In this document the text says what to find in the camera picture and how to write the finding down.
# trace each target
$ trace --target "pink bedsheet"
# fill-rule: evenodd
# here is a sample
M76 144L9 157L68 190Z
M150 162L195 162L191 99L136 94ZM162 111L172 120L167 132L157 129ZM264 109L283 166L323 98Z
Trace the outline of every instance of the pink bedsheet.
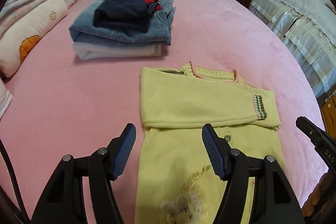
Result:
M14 99L0 122L0 137L30 216L63 155L88 156L132 122L137 129L136 142L124 174L112 185L125 223L134 223L138 160L144 139L140 68L179 68L189 60L212 69L236 69L246 81L275 91L285 172L303 204L327 168L310 140L295 127L295 120L306 116L321 128L323 123L298 63L264 23L234 0L174 0L172 42L163 50L164 56L81 61L71 48L68 28L93 1L79 0L73 5L7 83ZM2 160L0 174L0 185L15 200ZM92 224L87 180L84 194Z

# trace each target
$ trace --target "screw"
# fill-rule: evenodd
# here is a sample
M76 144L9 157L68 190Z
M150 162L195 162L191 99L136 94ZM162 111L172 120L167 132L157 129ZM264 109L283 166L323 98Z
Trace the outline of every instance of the screw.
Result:
M240 151L236 148L231 149L231 154L234 156L238 156L240 154Z
M266 159L269 161L269 162L274 162L275 161L275 158L272 156L272 155L268 155L266 157Z
M107 153L107 148L102 147L102 148L98 149L98 154L99 155L104 155L106 153Z
M69 160L71 160L71 155L65 155L65 156L63 157L63 160L64 160L64 161L69 161Z

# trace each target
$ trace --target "wooden furniture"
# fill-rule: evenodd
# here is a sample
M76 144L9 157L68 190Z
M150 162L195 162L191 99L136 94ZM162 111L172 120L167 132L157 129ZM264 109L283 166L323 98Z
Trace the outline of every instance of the wooden furniture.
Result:
M336 96L331 97L320 110L326 133L336 139Z
M316 98L317 103L319 104L319 107L323 106L326 102L326 99L328 99L332 93L334 92L334 90L336 90L336 84L332 86L332 88L326 92L323 93L321 96L319 96L318 98Z

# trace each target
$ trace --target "bed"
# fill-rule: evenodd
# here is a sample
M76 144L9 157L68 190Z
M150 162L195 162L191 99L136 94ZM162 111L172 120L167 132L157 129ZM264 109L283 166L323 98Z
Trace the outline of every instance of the bed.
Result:
M263 21L283 41L300 64L315 94L321 97L336 88L336 45L331 42L336 31L325 34L312 16L300 10L300 4L286 0L253 0L249 10ZM336 14L313 1L322 17L336 24Z
M295 126L306 116L323 127L319 106L299 64L278 37L235 0L174 0L171 46L157 58L81 61L72 50L69 26L94 0L79 0L26 57L6 82L13 101L0 122L0 137L11 158L31 217L60 159L90 155L122 132L128 122L137 138L124 174L112 182L121 215L134 223L139 153L144 140L139 110L140 69L194 64L238 70L249 83L276 96L285 173L303 205L327 167L310 140ZM0 160L0 185L15 201ZM95 223L84 180L88 223Z

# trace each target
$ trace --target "yellow sweater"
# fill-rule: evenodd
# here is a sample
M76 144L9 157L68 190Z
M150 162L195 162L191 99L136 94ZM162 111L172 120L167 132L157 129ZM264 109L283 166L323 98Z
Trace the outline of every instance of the yellow sweater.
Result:
M219 137L247 156L273 155L284 167L275 129L280 119L272 91L245 84L235 72L183 66L142 68L136 224L212 224L226 182L213 172L202 141L211 123ZM254 178L243 220L249 222Z

